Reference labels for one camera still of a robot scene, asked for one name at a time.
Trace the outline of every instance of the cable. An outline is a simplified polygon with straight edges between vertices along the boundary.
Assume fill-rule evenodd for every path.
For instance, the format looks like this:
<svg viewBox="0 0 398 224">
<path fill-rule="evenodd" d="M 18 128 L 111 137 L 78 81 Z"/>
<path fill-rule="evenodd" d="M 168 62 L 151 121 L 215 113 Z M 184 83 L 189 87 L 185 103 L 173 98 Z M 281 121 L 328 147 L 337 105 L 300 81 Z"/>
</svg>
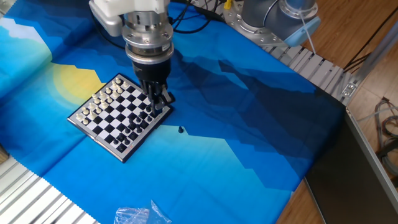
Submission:
<svg viewBox="0 0 398 224">
<path fill-rule="evenodd" d="M 365 49 L 365 47 L 373 40 L 373 38 L 376 36 L 376 34 L 381 30 L 381 28 L 386 24 L 388 20 L 391 19 L 391 17 L 398 11 L 398 7 L 396 7 L 388 16 L 387 18 L 381 23 L 381 25 L 376 29 L 376 31 L 373 33 L 373 35 L 369 38 L 369 40 L 361 47 L 361 49 L 356 53 L 356 55 L 347 63 L 347 65 L 344 67 L 344 70 L 346 70 L 350 65 L 353 64 L 353 60 Z"/>
<path fill-rule="evenodd" d="M 107 37 L 105 37 L 105 35 L 101 32 L 101 27 L 96 23 L 94 14 L 93 14 L 93 12 L 92 12 L 91 10 L 90 10 L 90 13 L 91 13 L 91 19 L 93 20 L 95 29 L 96 29 L 97 32 L 102 36 L 102 38 L 104 38 L 106 41 L 108 41 L 108 42 L 109 42 L 110 44 L 112 44 L 113 46 L 118 47 L 118 48 L 124 50 L 124 46 L 120 46 L 120 45 L 118 45 L 117 43 L 115 43 L 115 42 L 113 42 L 112 40 L 109 40 Z"/>
<path fill-rule="evenodd" d="M 298 13 L 300 14 L 301 21 L 303 22 L 304 29 L 305 29 L 305 32 L 307 33 L 308 40 L 310 41 L 312 51 L 313 51 L 314 54 L 317 54 L 317 52 L 315 51 L 315 47 L 313 46 L 310 33 L 308 32 L 307 25 L 305 24 L 305 21 L 304 21 L 304 18 L 303 18 L 303 14 L 301 13 L 301 11 L 299 11 Z"/>
</svg>

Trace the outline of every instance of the chess piece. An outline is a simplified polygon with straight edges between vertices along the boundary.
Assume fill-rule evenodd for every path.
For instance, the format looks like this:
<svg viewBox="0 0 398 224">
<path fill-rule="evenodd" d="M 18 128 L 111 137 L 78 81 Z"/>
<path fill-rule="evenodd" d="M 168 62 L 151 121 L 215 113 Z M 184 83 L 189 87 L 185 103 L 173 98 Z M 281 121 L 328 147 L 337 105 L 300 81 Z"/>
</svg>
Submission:
<svg viewBox="0 0 398 224">
<path fill-rule="evenodd" d="M 106 97 L 107 97 L 107 95 L 106 95 L 103 91 L 99 91 L 99 97 L 100 97 L 102 100 L 105 100 Z"/>
<path fill-rule="evenodd" d="M 99 106 L 97 106 L 97 107 L 95 108 L 95 112 L 99 114 L 99 113 L 102 112 L 102 110 L 101 110 L 101 108 L 99 108 Z"/>
<path fill-rule="evenodd" d="M 120 94 L 122 92 L 123 92 L 122 88 L 120 88 L 120 86 L 118 86 L 118 93 Z"/>
<path fill-rule="evenodd" d="M 116 90 L 113 90 L 112 96 L 113 96 L 113 98 L 117 98 L 117 97 L 119 97 L 119 93 L 117 93 Z"/>
<path fill-rule="evenodd" d="M 83 108 L 81 108 L 81 110 L 83 110 L 84 115 L 88 115 L 89 111 L 87 108 L 83 107 Z"/>
<path fill-rule="evenodd" d="M 81 115 L 80 113 L 77 113 L 77 114 L 76 114 L 76 119 L 77 119 L 78 121 L 81 121 L 81 120 L 83 119 L 83 115 Z"/>
<path fill-rule="evenodd" d="M 129 87 L 129 84 L 127 84 L 126 82 L 123 82 L 123 85 L 122 85 L 124 88 L 127 88 L 127 87 Z"/>
<path fill-rule="evenodd" d="M 115 81 L 112 81 L 112 88 L 115 90 L 118 88 L 118 84 Z"/>
<path fill-rule="evenodd" d="M 106 109 L 109 106 L 109 104 L 107 104 L 105 100 L 101 100 L 101 106 L 102 108 Z"/>
<path fill-rule="evenodd" d="M 94 99 L 94 103 L 98 104 L 100 103 L 100 99 L 98 99 L 97 95 L 95 95 L 95 93 L 93 93 L 93 99 Z"/>
<path fill-rule="evenodd" d="M 89 103 L 88 107 L 89 107 L 90 109 L 94 109 L 96 106 L 95 106 L 94 103 Z"/>
<path fill-rule="evenodd" d="M 97 114 L 95 114 L 93 111 L 90 111 L 90 115 L 88 115 L 90 119 L 94 120 L 97 117 Z"/>
</svg>

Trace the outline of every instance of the blue cloth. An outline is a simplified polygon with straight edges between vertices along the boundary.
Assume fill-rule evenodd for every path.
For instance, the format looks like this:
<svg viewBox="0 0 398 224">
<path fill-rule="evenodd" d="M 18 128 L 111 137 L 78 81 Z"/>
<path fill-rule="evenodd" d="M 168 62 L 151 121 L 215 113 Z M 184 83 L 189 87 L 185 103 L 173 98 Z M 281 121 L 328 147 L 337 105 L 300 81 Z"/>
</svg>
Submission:
<svg viewBox="0 0 398 224">
<path fill-rule="evenodd" d="M 171 4 L 170 15 L 183 7 Z M 275 223 L 342 121 L 343 105 L 226 24 L 211 22 L 196 34 L 174 35 L 167 81 L 175 110 L 122 164 L 67 122 L 80 105 L 56 82 L 59 65 L 94 70 L 103 83 L 117 73 L 137 81 L 124 50 L 93 29 L 88 3 L 18 1 L 5 19 L 34 27 L 50 53 L 13 55 L 36 50 L 0 26 L 0 40 L 11 46 L 0 49 L 7 62 L 0 87 L 8 90 L 0 99 L 0 142 L 101 223 L 112 223 L 119 207 L 150 200 L 173 223 Z"/>
</svg>

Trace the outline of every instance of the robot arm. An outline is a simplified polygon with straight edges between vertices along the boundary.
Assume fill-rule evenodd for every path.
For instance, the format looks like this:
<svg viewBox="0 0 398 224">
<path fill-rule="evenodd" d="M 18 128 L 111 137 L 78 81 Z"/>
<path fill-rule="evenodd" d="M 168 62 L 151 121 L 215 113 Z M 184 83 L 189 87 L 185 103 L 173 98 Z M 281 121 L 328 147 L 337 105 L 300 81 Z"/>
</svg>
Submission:
<svg viewBox="0 0 398 224">
<path fill-rule="evenodd" d="M 93 15 L 111 36 L 123 35 L 141 88 L 160 110 L 175 101 L 166 79 L 174 52 L 173 27 L 167 7 L 170 0 L 90 0 Z M 124 16 L 124 25 L 119 15 Z"/>
</svg>

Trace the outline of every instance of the black cable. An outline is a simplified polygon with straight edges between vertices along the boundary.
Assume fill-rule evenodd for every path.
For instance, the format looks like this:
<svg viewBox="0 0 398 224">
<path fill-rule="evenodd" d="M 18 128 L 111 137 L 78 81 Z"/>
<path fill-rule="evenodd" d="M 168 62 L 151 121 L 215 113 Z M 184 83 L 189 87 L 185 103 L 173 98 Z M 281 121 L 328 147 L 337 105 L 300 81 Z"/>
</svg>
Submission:
<svg viewBox="0 0 398 224">
<path fill-rule="evenodd" d="M 213 12 L 216 12 L 217 7 L 219 6 L 218 4 L 218 0 L 216 0 L 214 8 L 213 8 Z M 199 32 L 201 30 L 203 30 L 209 23 L 210 23 L 211 19 L 208 19 L 207 22 L 205 24 L 203 24 L 201 27 L 195 29 L 195 30 L 177 30 L 176 27 L 174 28 L 174 32 L 179 33 L 179 34 L 194 34 L 196 32 Z"/>
<path fill-rule="evenodd" d="M 93 15 L 93 12 L 91 12 L 91 10 L 90 10 L 90 13 L 91 13 L 91 19 L 93 20 L 95 29 L 96 29 L 97 32 L 102 36 L 102 38 L 104 38 L 106 41 L 108 41 L 108 42 L 109 42 L 110 44 L 112 44 L 113 46 L 118 47 L 118 48 L 124 50 L 124 46 L 120 46 L 120 45 L 118 45 L 117 43 L 115 43 L 115 42 L 113 42 L 112 40 L 110 40 L 110 39 L 108 39 L 107 37 L 105 37 L 105 35 L 101 32 L 101 27 L 96 23 L 95 17 L 94 17 L 94 15 Z"/>
<path fill-rule="evenodd" d="M 387 18 L 381 23 L 381 25 L 376 29 L 376 31 L 373 33 L 373 35 L 369 38 L 369 40 L 361 47 L 358 53 L 347 63 L 347 65 L 344 67 L 344 70 L 346 70 L 350 65 L 352 65 L 354 62 L 353 60 L 365 49 L 365 47 L 373 40 L 373 38 L 376 36 L 376 34 L 381 30 L 381 28 L 386 24 L 386 22 L 391 19 L 391 17 L 398 11 L 398 7 L 396 7 L 392 13 L 390 13 Z"/>
</svg>

